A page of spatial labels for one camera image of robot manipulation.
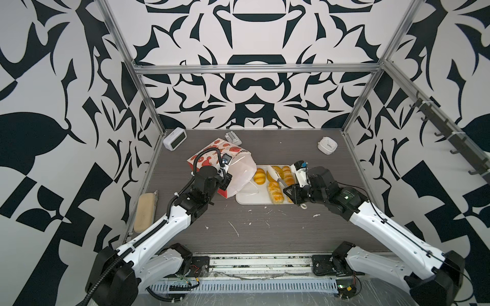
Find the fake bagel bread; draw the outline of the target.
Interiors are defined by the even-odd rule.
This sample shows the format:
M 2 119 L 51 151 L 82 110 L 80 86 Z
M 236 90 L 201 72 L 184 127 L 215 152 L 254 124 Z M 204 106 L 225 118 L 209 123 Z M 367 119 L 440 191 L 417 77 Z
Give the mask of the fake bagel bread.
M 283 173 L 279 166 L 267 165 L 266 176 L 269 182 L 283 182 Z

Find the fake orange pastry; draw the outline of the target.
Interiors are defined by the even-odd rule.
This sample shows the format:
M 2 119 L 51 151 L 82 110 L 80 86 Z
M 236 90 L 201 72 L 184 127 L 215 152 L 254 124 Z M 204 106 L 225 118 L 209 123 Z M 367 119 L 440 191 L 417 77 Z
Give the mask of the fake orange pastry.
M 267 190 L 269 193 L 269 198 L 273 204 L 282 204 L 284 202 L 285 198 L 283 195 L 283 191 L 278 182 L 269 182 Z

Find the red white paper bag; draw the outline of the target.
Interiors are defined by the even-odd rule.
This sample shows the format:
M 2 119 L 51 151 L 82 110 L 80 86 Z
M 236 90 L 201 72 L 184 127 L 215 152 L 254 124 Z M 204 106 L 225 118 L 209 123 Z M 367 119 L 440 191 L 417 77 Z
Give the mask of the red white paper bag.
M 222 189 L 219 189 L 218 193 L 224 198 L 231 198 L 237 195 L 237 193 L 253 179 L 253 176 L 256 173 L 257 167 L 251 153 L 248 150 L 221 138 L 217 138 L 209 145 L 199 150 L 198 153 L 208 148 L 217 148 L 220 151 L 224 162 L 225 160 L 228 160 L 225 165 L 225 171 L 232 176 L 226 190 L 223 191 Z M 198 153 L 187 159 L 187 163 L 191 170 L 194 168 L 194 161 L 197 161 L 198 169 L 202 166 L 213 166 L 217 170 L 220 169 L 218 153 L 215 150 L 213 152 L 205 153 L 201 157 L 198 157 Z

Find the long striped fake bread loaf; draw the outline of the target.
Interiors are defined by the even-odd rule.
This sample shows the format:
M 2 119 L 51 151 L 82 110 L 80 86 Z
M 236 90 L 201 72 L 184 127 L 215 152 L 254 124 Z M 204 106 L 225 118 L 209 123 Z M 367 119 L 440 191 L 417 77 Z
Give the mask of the long striped fake bread loaf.
M 281 170 L 283 173 L 283 181 L 285 182 L 285 185 L 287 187 L 294 185 L 296 181 L 295 178 L 293 177 L 291 168 L 289 166 L 284 166 Z

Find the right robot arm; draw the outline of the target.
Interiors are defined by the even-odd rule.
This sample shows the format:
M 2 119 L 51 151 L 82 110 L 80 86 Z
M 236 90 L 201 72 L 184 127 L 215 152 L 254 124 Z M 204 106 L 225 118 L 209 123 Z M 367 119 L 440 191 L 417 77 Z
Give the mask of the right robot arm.
M 324 167 L 308 168 L 299 161 L 283 167 L 279 174 L 267 168 L 269 176 L 293 204 L 323 205 L 381 242 L 397 260 L 342 242 L 330 256 L 315 256 L 317 276 L 367 274 L 407 292 L 417 305 L 454 305 L 463 285 L 464 258 L 455 251 L 443 252 L 399 225 L 364 195 L 358 187 L 336 181 Z

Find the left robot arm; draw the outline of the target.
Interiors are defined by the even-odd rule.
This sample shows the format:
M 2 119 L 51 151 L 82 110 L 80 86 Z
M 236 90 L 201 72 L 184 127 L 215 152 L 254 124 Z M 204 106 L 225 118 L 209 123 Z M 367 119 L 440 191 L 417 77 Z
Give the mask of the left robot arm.
M 207 210 L 219 189 L 228 187 L 232 175 L 227 170 L 227 166 L 196 168 L 162 218 L 117 249 L 102 249 L 95 257 L 80 304 L 132 305 L 159 278 L 186 273 L 192 257 L 186 247 L 174 244 L 162 254 L 157 252 Z

